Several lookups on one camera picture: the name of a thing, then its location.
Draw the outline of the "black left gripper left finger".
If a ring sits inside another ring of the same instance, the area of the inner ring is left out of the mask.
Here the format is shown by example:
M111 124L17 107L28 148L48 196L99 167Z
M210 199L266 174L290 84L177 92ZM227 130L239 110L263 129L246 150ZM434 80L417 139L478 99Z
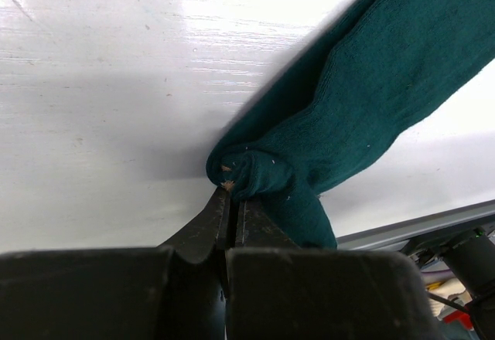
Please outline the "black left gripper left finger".
M3 339L222 339L230 197L156 247L1 256Z

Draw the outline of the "dark green sock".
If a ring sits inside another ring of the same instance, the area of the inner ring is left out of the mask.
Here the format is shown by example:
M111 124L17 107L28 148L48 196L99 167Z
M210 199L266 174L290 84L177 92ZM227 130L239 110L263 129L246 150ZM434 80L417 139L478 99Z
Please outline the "dark green sock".
M494 58L494 0L356 0L220 139L208 179L301 247L337 246L319 195L362 172Z

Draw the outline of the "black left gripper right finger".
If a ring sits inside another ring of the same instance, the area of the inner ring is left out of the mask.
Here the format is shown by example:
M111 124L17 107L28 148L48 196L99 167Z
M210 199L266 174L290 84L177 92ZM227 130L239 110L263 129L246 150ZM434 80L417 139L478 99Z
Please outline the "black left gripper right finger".
M439 339L420 273L397 252L294 246L258 202L226 254L230 339Z

